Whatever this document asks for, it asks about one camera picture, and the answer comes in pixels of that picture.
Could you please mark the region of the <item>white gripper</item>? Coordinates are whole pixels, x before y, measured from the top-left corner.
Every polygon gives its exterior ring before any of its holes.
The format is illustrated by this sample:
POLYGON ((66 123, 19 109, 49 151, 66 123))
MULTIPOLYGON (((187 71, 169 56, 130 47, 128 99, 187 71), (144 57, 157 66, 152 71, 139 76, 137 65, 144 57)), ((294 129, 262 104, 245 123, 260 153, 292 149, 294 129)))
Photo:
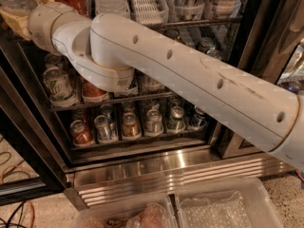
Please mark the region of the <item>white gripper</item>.
POLYGON ((54 0, 34 0, 38 5, 31 13, 26 9, 0 9, 0 14, 14 33, 32 42, 40 49, 58 54, 52 44, 55 21, 76 9, 54 0))

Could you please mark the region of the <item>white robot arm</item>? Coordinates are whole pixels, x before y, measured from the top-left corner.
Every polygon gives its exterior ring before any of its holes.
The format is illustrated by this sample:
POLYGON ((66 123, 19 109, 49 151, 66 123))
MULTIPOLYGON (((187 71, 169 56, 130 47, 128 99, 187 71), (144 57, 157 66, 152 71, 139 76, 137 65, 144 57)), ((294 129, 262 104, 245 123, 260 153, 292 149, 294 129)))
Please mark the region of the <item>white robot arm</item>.
POLYGON ((259 150, 304 170, 302 96, 118 14, 88 19, 53 0, 38 0, 32 10, 3 7, 1 13, 17 34, 66 56, 96 87, 121 91, 139 70, 259 150))

